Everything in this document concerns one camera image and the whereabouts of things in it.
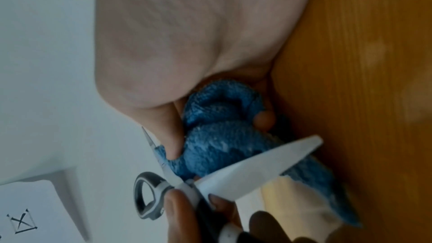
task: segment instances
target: wooden surface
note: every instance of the wooden surface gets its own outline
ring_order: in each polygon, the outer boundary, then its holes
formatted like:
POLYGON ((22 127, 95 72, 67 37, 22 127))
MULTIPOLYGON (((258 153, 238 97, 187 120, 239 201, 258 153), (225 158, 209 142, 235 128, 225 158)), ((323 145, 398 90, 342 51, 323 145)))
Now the wooden surface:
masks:
POLYGON ((310 0, 272 77, 364 224, 329 241, 432 242, 432 0, 310 0))

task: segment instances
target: person's right hand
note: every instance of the person's right hand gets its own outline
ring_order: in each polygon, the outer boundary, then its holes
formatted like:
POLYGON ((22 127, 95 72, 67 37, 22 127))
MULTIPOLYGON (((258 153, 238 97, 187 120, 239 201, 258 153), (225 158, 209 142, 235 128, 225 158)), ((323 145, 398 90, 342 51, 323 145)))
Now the person's right hand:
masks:
MULTIPOLYGON (((96 0, 95 81, 103 99, 181 155, 182 106, 207 81, 252 86, 272 60, 307 0, 96 0)), ((257 117, 266 130, 272 113, 257 117)))
MULTIPOLYGON (((235 225, 241 227, 235 203, 218 197, 210 201, 235 225)), ((165 195, 165 213, 168 218, 168 243, 202 243, 194 209, 186 196, 179 190, 170 190, 165 195)), ((256 212, 249 221, 249 231, 265 243, 291 243, 277 220, 267 212, 256 212)), ((297 238, 292 243, 316 243, 307 238, 297 238)))

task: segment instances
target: blue towel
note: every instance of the blue towel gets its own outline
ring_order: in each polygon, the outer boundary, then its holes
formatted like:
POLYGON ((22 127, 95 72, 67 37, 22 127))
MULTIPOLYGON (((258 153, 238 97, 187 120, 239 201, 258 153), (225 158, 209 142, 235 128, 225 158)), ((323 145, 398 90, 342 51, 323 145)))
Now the blue towel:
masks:
MULTIPOLYGON (((184 108, 186 139, 180 158, 166 160, 163 146, 156 151, 183 180, 204 177, 221 168, 268 151, 294 136, 288 120, 280 116, 269 133, 256 130, 252 121, 265 110, 258 92, 232 80, 210 83, 193 93, 184 108)), ((308 156, 281 174, 320 193, 345 223, 360 226, 346 192, 332 172, 308 156)))

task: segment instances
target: printed symbol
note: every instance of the printed symbol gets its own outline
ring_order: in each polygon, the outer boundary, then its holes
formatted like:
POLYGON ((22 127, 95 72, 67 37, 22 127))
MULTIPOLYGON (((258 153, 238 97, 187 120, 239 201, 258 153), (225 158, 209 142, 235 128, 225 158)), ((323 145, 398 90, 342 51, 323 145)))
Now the printed symbol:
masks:
POLYGON ((23 213, 20 219, 16 219, 8 215, 10 223, 12 224, 13 229, 15 230, 15 234, 27 232, 30 230, 36 230, 36 224, 33 221, 32 215, 29 210, 26 209, 26 212, 23 213))

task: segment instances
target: scissor handle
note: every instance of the scissor handle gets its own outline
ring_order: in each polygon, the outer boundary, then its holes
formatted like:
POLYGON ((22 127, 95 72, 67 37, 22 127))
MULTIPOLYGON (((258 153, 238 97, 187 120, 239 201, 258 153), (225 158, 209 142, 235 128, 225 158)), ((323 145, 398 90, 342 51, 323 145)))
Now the scissor handle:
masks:
POLYGON ((134 202, 136 212, 142 219, 155 220, 163 213, 163 197, 173 187, 163 178, 152 172, 144 172, 138 175, 134 185, 134 202), (143 197, 143 183, 146 183, 153 195, 153 201, 145 204, 143 197))

